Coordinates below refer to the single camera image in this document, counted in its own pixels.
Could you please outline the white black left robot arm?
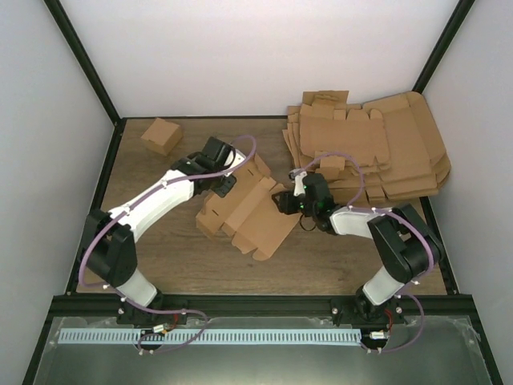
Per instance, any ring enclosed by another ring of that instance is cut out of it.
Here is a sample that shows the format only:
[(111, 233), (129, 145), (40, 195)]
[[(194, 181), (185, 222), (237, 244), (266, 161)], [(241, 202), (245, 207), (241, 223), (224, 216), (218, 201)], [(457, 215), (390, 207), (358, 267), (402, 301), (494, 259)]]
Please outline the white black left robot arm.
[(178, 159), (128, 202), (108, 211), (90, 211), (81, 239), (79, 284), (90, 285), (85, 280), (90, 270), (101, 286), (112, 288), (133, 306), (143, 322), (158, 322), (167, 313), (163, 295), (138, 267), (137, 241), (164, 215), (193, 197), (205, 191), (225, 197), (236, 183), (233, 173), (250, 159), (233, 144), (211, 136), (202, 150)]

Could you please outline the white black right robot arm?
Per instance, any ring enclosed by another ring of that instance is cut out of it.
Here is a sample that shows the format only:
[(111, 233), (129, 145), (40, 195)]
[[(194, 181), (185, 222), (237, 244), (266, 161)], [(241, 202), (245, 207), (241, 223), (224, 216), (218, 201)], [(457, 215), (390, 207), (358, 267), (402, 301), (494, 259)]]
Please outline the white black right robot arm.
[(272, 195), (280, 213), (310, 217), (324, 233), (374, 242), (382, 266), (356, 293), (356, 313), (363, 322), (376, 322), (392, 297), (446, 257), (442, 241), (412, 205), (386, 209), (341, 205), (322, 175), (292, 171), (290, 176), (294, 189)]

